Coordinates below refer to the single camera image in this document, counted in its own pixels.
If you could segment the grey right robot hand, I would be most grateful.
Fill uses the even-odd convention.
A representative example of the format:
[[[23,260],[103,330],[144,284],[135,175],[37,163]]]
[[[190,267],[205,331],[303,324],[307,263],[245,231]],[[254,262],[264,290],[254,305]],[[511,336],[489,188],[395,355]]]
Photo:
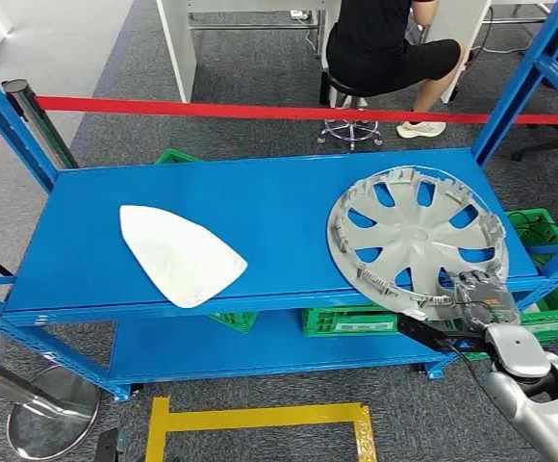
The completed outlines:
[[[484,331],[492,324],[519,324],[514,298],[495,274],[481,270],[450,273],[454,288],[453,308],[466,330]]]

